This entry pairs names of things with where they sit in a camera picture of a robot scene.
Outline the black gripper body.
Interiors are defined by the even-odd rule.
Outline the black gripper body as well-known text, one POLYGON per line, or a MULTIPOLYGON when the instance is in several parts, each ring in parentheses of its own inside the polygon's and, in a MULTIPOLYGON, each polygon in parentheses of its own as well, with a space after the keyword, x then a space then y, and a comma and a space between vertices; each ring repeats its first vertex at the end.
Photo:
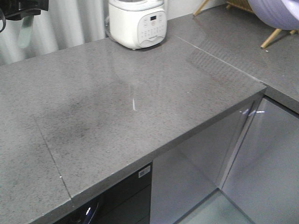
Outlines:
POLYGON ((26 16, 40 15, 48 11, 48 0, 0 0, 0 9, 5 19, 21 20, 26 16))

